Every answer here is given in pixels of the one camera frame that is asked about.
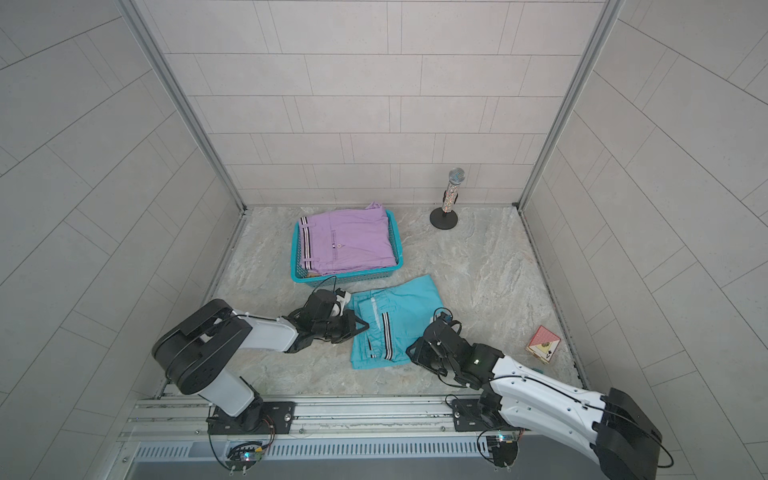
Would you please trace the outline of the right circuit board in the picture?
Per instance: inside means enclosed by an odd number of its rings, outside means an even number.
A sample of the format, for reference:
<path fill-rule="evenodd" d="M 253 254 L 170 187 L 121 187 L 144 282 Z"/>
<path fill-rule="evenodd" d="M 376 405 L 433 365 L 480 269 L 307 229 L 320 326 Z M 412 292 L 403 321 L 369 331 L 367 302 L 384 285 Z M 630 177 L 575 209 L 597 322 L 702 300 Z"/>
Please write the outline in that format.
<path fill-rule="evenodd" d="M 486 437 L 490 462 L 497 468 L 511 468 L 519 454 L 518 441 L 513 436 L 497 434 Z"/>

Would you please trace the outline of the circuit board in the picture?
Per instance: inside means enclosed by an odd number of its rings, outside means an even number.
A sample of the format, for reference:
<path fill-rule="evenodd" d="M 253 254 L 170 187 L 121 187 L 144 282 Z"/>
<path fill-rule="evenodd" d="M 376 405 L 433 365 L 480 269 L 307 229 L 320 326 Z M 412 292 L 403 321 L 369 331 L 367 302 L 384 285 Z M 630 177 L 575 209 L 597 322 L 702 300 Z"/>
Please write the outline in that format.
<path fill-rule="evenodd" d="M 490 462 L 497 468 L 511 468 L 519 454 L 518 441 L 513 436 L 497 434 L 486 437 Z"/>
<path fill-rule="evenodd" d="M 259 463 L 265 453 L 265 445 L 259 441 L 250 441 L 235 445 L 226 455 L 229 475 L 239 472 L 245 476 L 248 471 Z"/>

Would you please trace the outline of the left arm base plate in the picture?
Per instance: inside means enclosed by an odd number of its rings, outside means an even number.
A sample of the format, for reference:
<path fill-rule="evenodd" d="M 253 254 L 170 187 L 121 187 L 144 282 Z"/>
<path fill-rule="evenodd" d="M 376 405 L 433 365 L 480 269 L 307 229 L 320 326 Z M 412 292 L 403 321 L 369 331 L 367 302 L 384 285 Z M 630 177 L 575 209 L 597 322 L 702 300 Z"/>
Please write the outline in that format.
<path fill-rule="evenodd" d="M 207 418 L 210 435 L 288 434 L 297 404 L 290 401 L 263 402 L 256 400 L 239 416 L 231 417 L 216 407 Z"/>

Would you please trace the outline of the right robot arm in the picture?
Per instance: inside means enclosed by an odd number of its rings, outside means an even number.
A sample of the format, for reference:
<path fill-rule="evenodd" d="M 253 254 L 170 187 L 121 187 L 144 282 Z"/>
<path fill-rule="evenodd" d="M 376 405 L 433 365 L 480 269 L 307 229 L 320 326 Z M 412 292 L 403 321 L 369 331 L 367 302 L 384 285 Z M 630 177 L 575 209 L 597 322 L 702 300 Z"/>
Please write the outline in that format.
<path fill-rule="evenodd" d="M 514 463 L 518 435 L 544 435 L 595 462 L 609 479 L 653 479 L 665 453 L 663 436 L 627 393 L 584 390 L 532 370 L 486 344 L 471 344 L 456 321 L 435 321 L 407 349 L 410 360 L 458 385 L 479 391 L 451 408 L 481 436 L 494 434 L 482 457 Z"/>

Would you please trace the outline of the aluminium mounting rail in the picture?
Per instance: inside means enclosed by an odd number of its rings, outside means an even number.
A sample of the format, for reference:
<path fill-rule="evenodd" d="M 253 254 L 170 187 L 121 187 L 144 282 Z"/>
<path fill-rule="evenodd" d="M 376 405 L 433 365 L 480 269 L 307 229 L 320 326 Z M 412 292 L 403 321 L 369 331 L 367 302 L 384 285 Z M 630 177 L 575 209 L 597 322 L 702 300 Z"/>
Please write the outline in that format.
<path fill-rule="evenodd" d="M 279 440 L 331 437 L 426 437 L 458 435 L 454 430 L 450 408 L 444 403 L 447 395 L 383 396 L 383 397 L 272 397 L 265 402 L 290 401 L 297 404 L 291 430 L 277 435 L 210 435 L 207 418 L 214 408 L 190 396 L 163 397 L 140 400 L 119 430 L 123 441 L 165 441 L 214 439 Z M 478 398 L 475 395 L 456 395 Z M 538 434 L 552 434 L 557 428 L 565 436 L 587 437 L 593 433 L 607 408 L 602 400 L 590 402 L 575 393 L 561 396 L 564 408 L 560 414 L 547 413 L 532 403 L 504 400 L 497 415 L 491 413 L 491 403 L 479 399 L 483 416 L 496 424 L 492 430 L 523 428 Z"/>

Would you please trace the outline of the teal pants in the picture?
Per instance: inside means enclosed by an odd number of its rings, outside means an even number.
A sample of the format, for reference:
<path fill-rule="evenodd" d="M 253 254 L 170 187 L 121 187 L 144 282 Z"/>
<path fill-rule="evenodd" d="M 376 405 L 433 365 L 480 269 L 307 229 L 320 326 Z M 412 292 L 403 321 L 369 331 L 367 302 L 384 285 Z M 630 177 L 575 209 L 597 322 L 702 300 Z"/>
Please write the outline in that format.
<path fill-rule="evenodd" d="M 355 370 L 408 364 L 407 349 L 424 333 L 443 306 L 429 275 L 402 285 L 354 293 L 350 307 L 368 324 L 353 338 L 350 362 Z"/>

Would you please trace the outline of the pink patterned small box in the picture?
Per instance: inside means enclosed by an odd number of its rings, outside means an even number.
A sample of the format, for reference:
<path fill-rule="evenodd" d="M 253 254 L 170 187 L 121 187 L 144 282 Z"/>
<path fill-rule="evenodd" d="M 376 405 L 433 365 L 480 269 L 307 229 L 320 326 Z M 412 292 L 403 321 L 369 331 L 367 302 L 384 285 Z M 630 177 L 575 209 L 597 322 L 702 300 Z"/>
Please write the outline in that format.
<path fill-rule="evenodd" d="M 562 339 L 560 336 L 545 326 L 540 325 L 529 340 L 526 346 L 526 351 L 539 361 L 549 364 L 561 341 Z"/>

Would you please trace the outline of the teal plastic basket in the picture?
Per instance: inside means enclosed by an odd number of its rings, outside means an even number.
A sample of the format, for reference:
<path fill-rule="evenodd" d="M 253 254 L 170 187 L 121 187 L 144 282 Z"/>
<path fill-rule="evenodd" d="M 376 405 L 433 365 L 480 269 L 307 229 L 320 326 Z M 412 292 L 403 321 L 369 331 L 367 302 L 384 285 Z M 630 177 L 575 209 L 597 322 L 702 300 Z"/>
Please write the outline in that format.
<path fill-rule="evenodd" d="M 331 277 L 336 278 L 339 282 L 348 282 L 348 281 L 382 278 L 382 277 L 388 277 L 392 275 L 395 271 L 400 269 L 404 264 L 403 246 L 400 239 L 399 227 L 397 225 L 397 221 L 395 219 L 394 213 L 386 208 L 385 210 L 389 217 L 389 237 L 390 237 L 390 241 L 392 243 L 393 250 L 395 252 L 395 257 L 397 260 L 396 266 L 388 267 L 388 268 L 372 269 L 372 270 L 363 270 L 363 271 L 344 273 L 344 274 L 326 275 L 326 276 L 312 275 L 299 265 L 299 251 L 298 251 L 299 233 L 298 233 L 298 222 L 297 222 L 294 225 L 292 245 L 291 245 L 291 250 L 292 250 L 291 266 L 290 266 L 291 279 L 294 282 L 299 284 L 316 285 L 319 282 L 329 279 Z"/>

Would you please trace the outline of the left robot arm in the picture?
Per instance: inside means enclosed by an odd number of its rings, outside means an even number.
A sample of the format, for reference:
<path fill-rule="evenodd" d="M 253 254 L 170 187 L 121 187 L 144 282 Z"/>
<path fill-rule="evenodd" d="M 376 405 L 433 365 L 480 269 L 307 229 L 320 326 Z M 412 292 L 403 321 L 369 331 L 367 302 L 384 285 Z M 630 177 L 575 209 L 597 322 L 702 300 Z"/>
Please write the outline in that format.
<path fill-rule="evenodd" d="M 351 340 L 370 325 L 346 307 L 349 301 L 341 290 L 322 290 L 304 306 L 272 319 L 213 299 L 162 335 L 151 354 L 182 394 L 198 395 L 214 406 L 210 433 L 260 433 L 273 425 L 272 409 L 254 387 L 227 369 L 231 359 L 240 350 L 293 354 L 316 340 Z"/>

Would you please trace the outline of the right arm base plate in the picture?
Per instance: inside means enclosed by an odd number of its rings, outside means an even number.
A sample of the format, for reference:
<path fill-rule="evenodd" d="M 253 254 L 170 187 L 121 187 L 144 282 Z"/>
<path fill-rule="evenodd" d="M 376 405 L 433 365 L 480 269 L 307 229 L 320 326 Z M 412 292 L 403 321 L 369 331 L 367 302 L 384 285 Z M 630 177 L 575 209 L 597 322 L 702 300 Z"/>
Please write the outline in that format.
<path fill-rule="evenodd" d="M 497 428 L 490 417 L 483 416 L 478 398 L 447 395 L 444 403 L 451 410 L 454 430 L 456 432 L 481 432 Z"/>

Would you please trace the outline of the left circuit board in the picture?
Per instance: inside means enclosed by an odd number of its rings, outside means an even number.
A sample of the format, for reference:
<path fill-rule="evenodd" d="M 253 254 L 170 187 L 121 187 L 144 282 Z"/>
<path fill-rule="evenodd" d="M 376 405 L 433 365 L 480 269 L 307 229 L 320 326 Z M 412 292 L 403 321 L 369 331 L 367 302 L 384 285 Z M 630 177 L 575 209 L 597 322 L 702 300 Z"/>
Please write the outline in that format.
<path fill-rule="evenodd" d="M 239 472 L 245 476 L 248 471 L 259 463 L 265 453 L 265 445 L 259 441 L 250 441 L 235 445 L 226 455 L 229 475 Z"/>

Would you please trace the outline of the purple pants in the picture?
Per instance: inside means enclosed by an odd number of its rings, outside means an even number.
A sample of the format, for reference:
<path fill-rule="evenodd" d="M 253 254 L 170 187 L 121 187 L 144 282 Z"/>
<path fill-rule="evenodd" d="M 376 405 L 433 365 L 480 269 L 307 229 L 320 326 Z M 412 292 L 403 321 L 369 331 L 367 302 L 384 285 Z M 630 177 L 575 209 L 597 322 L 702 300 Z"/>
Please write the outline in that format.
<path fill-rule="evenodd" d="M 298 221 L 299 265 L 316 276 L 394 267 L 389 217 L 379 203 Z"/>

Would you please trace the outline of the glitter microphone on stand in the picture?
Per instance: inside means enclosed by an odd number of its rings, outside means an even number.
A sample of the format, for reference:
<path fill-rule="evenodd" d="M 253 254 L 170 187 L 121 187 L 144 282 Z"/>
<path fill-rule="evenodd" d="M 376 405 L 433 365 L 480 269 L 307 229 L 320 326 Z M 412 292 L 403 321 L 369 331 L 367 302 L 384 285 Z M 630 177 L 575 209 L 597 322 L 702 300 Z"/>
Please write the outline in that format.
<path fill-rule="evenodd" d="M 449 173 L 447 187 L 443 194 L 442 205 L 430 213 L 430 223 L 439 230 L 453 229 L 458 223 L 458 214 L 454 210 L 458 199 L 459 187 L 465 180 L 465 171 L 454 168 Z"/>

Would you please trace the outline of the ventilation grille strip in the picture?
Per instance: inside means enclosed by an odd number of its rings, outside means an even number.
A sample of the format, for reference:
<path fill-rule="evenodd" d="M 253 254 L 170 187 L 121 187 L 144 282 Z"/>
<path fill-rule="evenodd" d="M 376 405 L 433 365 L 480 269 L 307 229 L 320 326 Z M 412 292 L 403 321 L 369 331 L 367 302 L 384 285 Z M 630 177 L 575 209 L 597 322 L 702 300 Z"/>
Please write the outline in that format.
<path fill-rule="evenodd" d="M 228 441 L 166 441 L 141 443 L 134 455 L 139 462 L 224 461 Z M 262 459 L 337 460 L 382 458 L 475 458 L 490 455 L 487 442 L 474 436 L 419 438 L 345 438 L 277 440 Z"/>

